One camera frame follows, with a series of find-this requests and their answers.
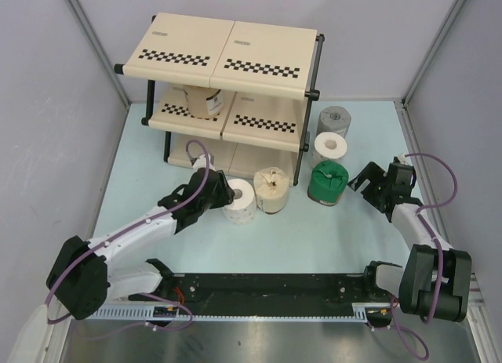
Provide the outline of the white dotted paper roll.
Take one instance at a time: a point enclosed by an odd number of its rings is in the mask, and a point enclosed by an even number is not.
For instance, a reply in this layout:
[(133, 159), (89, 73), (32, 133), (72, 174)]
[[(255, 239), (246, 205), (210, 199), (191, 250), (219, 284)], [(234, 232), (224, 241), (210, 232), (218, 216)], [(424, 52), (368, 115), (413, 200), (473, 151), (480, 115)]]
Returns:
[(224, 206), (225, 217), (235, 224), (250, 223), (256, 214), (255, 191), (252, 185), (243, 179), (231, 179), (228, 184), (235, 192), (235, 197), (230, 205)]

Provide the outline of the cream paper roll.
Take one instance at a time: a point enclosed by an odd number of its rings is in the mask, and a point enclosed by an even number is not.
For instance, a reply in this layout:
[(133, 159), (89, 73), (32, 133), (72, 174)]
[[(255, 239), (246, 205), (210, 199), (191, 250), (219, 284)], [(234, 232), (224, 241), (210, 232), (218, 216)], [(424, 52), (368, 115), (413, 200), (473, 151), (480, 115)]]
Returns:
[(284, 209), (289, 197), (289, 176), (283, 170), (268, 167), (255, 172), (253, 186), (260, 210), (275, 214)]

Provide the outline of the white flowered paper roll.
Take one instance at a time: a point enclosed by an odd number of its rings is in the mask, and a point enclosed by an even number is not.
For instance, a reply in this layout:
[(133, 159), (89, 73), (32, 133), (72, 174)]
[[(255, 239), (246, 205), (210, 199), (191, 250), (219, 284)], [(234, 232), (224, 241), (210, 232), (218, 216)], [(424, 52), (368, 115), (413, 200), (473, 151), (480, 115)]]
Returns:
[(339, 162), (347, 153), (347, 142), (334, 132), (321, 132), (315, 137), (312, 164), (323, 161)]

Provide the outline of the brown paper roll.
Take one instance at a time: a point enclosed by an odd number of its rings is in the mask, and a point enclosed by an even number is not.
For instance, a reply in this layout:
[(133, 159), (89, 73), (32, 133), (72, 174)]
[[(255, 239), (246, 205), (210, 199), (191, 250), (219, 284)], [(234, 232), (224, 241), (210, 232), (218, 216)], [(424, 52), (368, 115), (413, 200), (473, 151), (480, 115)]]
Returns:
[(189, 113), (196, 118), (213, 118), (224, 107), (224, 96), (221, 89), (199, 86), (183, 86)]

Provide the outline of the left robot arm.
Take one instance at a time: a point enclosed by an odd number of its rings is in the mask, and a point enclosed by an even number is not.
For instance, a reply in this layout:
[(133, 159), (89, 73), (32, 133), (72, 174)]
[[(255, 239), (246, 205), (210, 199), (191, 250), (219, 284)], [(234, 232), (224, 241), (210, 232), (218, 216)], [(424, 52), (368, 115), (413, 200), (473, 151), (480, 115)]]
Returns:
[(47, 277), (48, 297), (57, 298), (77, 320), (112, 299), (168, 298), (175, 287), (173, 272), (160, 259), (150, 258), (136, 267), (128, 260), (195, 224), (206, 211), (230, 205), (234, 196), (223, 171), (200, 168), (189, 183), (122, 229), (87, 241), (68, 238)]

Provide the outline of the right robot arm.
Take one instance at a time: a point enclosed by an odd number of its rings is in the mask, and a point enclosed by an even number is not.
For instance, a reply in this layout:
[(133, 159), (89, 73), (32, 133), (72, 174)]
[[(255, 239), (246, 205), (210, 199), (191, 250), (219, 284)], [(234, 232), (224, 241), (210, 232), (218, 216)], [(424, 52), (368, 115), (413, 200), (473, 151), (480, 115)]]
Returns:
[(404, 267), (383, 262), (367, 266), (362, 293), (371, 301), (389, 293), (404, 313), (423, 321), (461, 322), (467, 314), (471, 256), (454, 249), (430, 224), (423, 202), (412, 196), (416, 180), (414, 167), (395, 159), (387, 169), (369, 162), (347, 184), (387, 217), (409, 247)]

